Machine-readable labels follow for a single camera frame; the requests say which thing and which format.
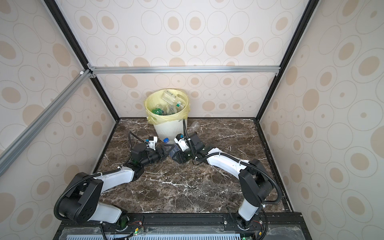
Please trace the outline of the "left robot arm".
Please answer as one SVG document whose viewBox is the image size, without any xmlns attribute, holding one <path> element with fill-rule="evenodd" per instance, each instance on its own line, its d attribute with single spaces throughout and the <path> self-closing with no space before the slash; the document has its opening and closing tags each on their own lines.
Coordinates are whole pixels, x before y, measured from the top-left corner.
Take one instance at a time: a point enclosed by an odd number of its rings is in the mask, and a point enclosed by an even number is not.
<svg viewBox="0 0 384 240">
<path fill-rule="evenodd" d="M 145 166 L 165 160 L 174 147 L 169 141 L 163 143 L 150 137 L 132 146 L 128 160 L 115 170 L 92 175 L 76 174 L 54 205 L 55 217 L 77 224 L 124 225 L 128 221 L 124 211 L 100 202 L 100 196 L 114 187 L 136 181 L 144 173 Z"/>
</svg>

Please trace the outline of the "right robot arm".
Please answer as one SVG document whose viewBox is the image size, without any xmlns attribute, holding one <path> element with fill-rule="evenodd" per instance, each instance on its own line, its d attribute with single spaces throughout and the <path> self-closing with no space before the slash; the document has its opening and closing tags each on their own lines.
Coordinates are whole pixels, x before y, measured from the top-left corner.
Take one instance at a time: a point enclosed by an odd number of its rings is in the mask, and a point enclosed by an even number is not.
<svg viewBox="0 0 384 240">
<path fill-rule="evenodd" d="M 248 226 L 254 215 L 261 212 L 265 205 L 278 204 L 282 191 L 271 178 L 259 160 L 242 160 L 224 153 L 219 148 L 205 145 L 194 132 L 189 136 L 178 134 L 174 140 L 164 139 L 164 143 L 173 142 L 170 157 L 179 164 L 189 160 L 220 168 L 237 178 L 240 182 L 244 200 L 238 209 L 238 225 Z"/>
</svg>

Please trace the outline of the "green bottle yellow cap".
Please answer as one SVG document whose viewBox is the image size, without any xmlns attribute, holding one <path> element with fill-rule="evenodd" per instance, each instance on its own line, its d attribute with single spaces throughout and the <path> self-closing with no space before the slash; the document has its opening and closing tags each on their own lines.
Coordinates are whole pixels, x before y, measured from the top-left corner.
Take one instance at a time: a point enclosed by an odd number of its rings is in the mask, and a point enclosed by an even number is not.
<svg viewBox="0 0 384 240">
<path fill-rule="evenodd" d="M 154 108 L 152 109 L 152 113 L 159 116 L 165 116 L 167 114 L 162 108 Z"/>
</svg>

